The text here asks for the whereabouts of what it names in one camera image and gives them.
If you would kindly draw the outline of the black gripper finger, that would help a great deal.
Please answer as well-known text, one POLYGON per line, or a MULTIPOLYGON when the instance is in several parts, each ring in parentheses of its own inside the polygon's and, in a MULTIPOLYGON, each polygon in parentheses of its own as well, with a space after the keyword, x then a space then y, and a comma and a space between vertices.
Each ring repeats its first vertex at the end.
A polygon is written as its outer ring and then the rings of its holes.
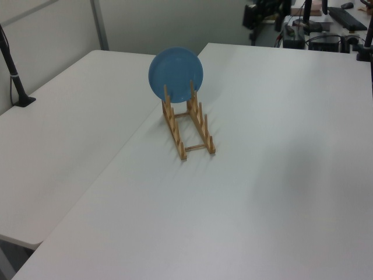
POLYGON ((256 44, 256 39, 259 34, 259 26, 264 18, 263 14, 264 4, 262 3, 245 6, 242 25, 251 31, 249 34, 249 39, 251 41, 251 45, 253 46, 256 44))
POLYGON ((283 22, 284 22, 286 17, 287 17, 286 12, 285 13, 280 13, 280 12, 275 13, 275 31, 276 32, 281 32, 283 22))

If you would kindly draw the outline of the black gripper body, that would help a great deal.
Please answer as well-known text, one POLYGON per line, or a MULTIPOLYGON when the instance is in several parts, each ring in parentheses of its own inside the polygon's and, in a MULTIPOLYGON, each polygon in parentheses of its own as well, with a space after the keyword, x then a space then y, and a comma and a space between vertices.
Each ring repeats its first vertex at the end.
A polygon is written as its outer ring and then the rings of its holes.
POLYGON ((263 17, 279 15, 285 17, 290 14, 291 0, 256 0, 256 10, 263 17))

